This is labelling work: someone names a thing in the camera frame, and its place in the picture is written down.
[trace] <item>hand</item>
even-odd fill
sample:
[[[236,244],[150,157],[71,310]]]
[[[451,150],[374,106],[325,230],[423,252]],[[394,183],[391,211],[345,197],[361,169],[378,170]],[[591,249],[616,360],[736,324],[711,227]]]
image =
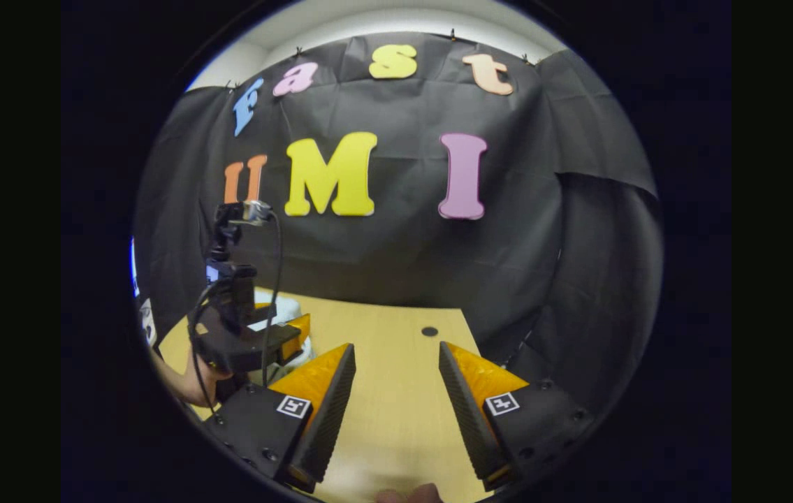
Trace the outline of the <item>hand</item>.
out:
[[[383,490],[374,495],[374,503],[443,503],[437,485],[429,483],[419,485],[409,494],[402,496],[395,490]]]
[[[207,399],[204,398],[204,392],[201,391],[201,385],[198,383],[198,373],[194,369],[193,353],[194,347],[189,348],[185,376],[182,378],[182,394],[186,402],[200,405],[201,407],[209,407]],[[217,382],[229,379],[234,374],[221,372],[221,370],[209,366],[200,356],[198,356],[198,366],[201,369],[201,380],[204,382],[204,388],[207,389],[210,403],[214,404],[217,401]]]

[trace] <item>yellow letter m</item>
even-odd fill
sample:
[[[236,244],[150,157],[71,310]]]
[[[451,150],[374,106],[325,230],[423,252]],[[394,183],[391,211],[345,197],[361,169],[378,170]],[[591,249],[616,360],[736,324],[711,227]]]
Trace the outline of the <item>yellow letter m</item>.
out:
[[[365,217],[374,213],[374,201],[368,198],[368,157],[377,145],[373,133],[349,133],[341,139],[331,162],[325,163],[316,140],[297,140],[287,147],[291,157],[291,198],[284,213],[302,217],[310,213],[306,190],[310,191],[316,211],[325,213],[337,187],[331,210],[343,216]]]

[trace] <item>table surface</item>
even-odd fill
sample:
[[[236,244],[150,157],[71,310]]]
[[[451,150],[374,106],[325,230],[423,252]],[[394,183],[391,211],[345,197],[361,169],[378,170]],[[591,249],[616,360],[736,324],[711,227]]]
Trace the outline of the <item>table surface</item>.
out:
[[[492,493],[474,475],[438,369],[439,343],[479,354],[460,309],[360,305],[281,293],[310,313],[316,354],[344,343],[356,352],[356,376],[325,481],[314,497],[330,503],[373,501],[378,490],[408,493],[436,483],[448,503]],[[421,329],[434,327],[427,337]],[[163,359],[185,372],[188,335],[182,319],[160,343]],[[202,418],[209,411],[195,407]]]

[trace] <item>wall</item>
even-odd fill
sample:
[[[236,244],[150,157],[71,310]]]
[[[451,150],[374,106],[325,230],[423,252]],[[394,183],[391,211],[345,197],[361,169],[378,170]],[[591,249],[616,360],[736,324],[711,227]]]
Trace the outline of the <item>wall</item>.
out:
[[[218,55],[189,89],[244,82],[296,51],[340,38],[422,31],[477,41],[539,61],[565,49],[554,35],[511,7],[489,0],[306,0],[276,13]]]

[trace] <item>pink letter i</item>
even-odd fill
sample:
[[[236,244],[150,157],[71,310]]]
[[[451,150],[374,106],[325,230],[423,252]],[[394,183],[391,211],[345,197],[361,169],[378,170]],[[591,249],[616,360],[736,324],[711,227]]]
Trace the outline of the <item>pink letter i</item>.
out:
[[[440,137],[449,152],[449,184],[446,198],[440,203],[444,219],[477,220],[483,216],[480,203],[480,154],[486,151],[486,141],[464,133],[445,133]]]

